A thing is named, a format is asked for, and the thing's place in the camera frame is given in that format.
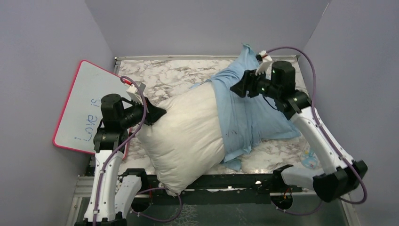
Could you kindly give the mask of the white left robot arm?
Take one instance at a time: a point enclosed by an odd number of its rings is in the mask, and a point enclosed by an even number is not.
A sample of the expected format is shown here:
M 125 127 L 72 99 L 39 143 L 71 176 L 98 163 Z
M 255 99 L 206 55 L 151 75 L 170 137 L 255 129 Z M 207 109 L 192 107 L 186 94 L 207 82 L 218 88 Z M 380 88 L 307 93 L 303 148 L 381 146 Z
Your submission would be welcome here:
M 128 169 L 122 174 L 121 188 L 117 188 L 118 172 L 125 145 L 143 125 L 153 125 L 166 110 L 154 106 L 148 98 L 138 103 L 108 94 L 101 99 L 102 119 L 93 139 L 95 172 L 90 202 L 77 226 L 125 226 L 126 216 L 137 193 L 148 187 L 144 169 Z M 137 126 L 129 134 L 128 129 Z

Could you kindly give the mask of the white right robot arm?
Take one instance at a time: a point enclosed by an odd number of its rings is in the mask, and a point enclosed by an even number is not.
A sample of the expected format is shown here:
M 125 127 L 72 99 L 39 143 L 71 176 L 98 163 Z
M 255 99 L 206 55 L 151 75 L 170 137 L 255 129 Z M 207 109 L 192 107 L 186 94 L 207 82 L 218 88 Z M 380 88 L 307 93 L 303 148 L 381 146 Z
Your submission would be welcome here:
M 367 165 L 363 160 L 355 161 L 323 127 L 310 97 L 296 89 L 295 68 L 290 62 L 273 62 L 270 78 L 266 78 L 265 71 L 246 70 L 230 90 L 239 97 L 261 95 L 273 99 L 277 110 L 298 128 L 313 148 L 322 166 L 319 171 L 293 165 L 274 170 L 271 185 L 276 191 L 299 186 L 314 191 L 322 201 L 331 202 L 364 186 L 362 179 Z

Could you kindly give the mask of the light blue pillowcase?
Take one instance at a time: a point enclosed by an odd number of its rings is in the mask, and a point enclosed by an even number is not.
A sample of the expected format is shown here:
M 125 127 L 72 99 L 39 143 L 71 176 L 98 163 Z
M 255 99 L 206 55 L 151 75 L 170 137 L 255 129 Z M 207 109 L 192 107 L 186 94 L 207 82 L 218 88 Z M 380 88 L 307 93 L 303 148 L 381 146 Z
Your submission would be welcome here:
M 190 90 L 203 92 L 202 103 L 214 102 L 214 111 L 202 109 L 206 128 L 201 132 L 208 137 L 206 141 L 218 142 L 215 154 L 214 145 L 204 148 L 207 154 L 200 158 L 202 171 L 206 172 L 217 164 L 226 164 L 239 170 L 238 157 L 249 154 L 252 148 L 268 139 L 292 139 L 301 136 L 295 125 L 283 113 L 274 109 L 275 102 L 261 96 L 240 98 L 230 91 L 245 70 L 256 70 L 259 66 L 256 53 L 248 44 L 243 44 L 239 56 L 226 68 Z

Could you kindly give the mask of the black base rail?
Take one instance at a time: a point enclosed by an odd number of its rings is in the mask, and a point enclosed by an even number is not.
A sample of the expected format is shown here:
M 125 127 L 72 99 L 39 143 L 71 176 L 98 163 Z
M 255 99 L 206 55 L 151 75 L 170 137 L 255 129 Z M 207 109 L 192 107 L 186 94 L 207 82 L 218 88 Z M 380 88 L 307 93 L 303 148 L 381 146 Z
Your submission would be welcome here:
M 155 175 L 145 177 L 142 190 L 150 192 L 135 196 L 132 206 L 217 204 L 270 204 L 271 196 L 289 196 L 301 188 L 278 182 L 272 174 L 203 175 L 184 189 L 179 197 L 168 195 Z

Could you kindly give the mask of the white pillow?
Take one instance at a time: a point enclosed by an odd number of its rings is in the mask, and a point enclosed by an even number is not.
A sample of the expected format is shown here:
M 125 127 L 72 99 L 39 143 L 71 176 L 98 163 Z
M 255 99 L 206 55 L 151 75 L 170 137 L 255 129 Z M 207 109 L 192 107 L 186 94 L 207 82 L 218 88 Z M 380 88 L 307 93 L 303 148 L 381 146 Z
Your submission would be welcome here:
M 168 195 L 177 196 L 225 156 L 213 85 L 204 82 L 158 107 L 166 114 L 143 125 L 137 138 Z

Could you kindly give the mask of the pink framed whiteboard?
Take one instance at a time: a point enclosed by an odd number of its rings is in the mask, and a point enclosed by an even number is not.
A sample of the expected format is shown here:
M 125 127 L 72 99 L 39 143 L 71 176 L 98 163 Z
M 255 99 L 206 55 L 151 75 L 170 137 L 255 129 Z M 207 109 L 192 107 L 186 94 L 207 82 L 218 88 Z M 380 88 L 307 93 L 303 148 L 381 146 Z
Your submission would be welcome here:
M 128 99 L 126 89 L 119 76 L 82 60 L 53 135 L 53 145 L 95 154 L 93 138 L 102 118 L 101 98 L 108 94 L 119 94 Z

